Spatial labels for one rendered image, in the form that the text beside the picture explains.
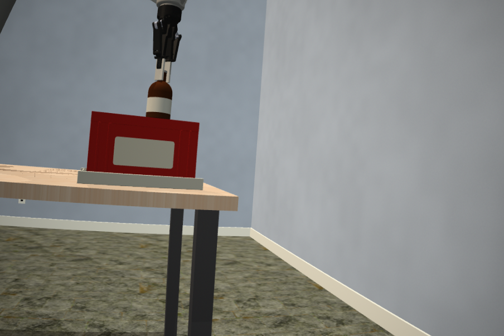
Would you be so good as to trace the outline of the brown bottle with white and blue cap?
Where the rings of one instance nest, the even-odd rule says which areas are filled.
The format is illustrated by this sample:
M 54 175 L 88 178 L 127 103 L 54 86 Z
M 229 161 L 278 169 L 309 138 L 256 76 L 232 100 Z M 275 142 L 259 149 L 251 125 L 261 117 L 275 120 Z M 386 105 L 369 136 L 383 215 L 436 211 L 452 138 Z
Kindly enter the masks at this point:
M 166 83 L 167 71 L 163 80 L 154 82 L 148 89 L 146 117 L 170 119 L 172 106 L 172 88 Z

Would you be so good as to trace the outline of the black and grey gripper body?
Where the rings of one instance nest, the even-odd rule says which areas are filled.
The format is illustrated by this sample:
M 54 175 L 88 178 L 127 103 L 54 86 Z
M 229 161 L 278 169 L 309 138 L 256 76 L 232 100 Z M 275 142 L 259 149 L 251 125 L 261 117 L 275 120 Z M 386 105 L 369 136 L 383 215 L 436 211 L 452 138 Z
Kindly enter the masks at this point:
M 162 20 L 162 34 L 167 33 L 168 24 L 172 24 L 172 27 L 176 27 L 176 32 L 178 30 L 177 24 L 181 21 L 182 10 L 173 5 L 164 4 L 158 7 L 157 19 Z

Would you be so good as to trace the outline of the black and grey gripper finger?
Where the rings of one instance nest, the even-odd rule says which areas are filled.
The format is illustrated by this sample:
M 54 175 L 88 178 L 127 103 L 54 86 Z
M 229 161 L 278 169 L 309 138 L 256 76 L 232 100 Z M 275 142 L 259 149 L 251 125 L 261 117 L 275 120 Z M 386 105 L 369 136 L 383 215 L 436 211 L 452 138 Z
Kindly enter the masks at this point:
M 162 34 L 162 20 L 158 22 L 153 22 L 153 54 L 156 55 L 154 58 L 156 61 L 156 71 L 154 80 L 163 80 L 164 77 L 164 66 L 165 66 L 165 55 L 167 48 L 167 41 L 170 36 L 172 29 L 172 24 L 168 24 L 167 33 Z
M 176 39 L 175 39 L 175 37 L 176 37 Z M 166 56 L 165 56 L 166 60 L 165 60 L 164 70 L 167 71 L 166 83 L 170 83 L 171 66 L 172 66 L 172 62 L 176 61 L 178 47 L 179 47 L 179 43 L 180 43 L 181 38 L 182 38 L 182 35 L 179 35 L 178 32 L 176 33 L 176 27 L 172 27 L 172 37 L 168 38 L 167 48 L 166 48 Z M 174 44 L 173 44 L 173 42 L 174 42 Z

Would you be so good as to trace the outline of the red divided crate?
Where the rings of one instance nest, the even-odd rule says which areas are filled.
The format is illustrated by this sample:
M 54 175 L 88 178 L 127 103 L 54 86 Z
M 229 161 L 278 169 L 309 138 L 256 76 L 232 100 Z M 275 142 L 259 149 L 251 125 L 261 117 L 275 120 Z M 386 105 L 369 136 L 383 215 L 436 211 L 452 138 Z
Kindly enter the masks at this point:
M 86 171 L 195 178 L 199 125 L 101 112 L 90 125 Z

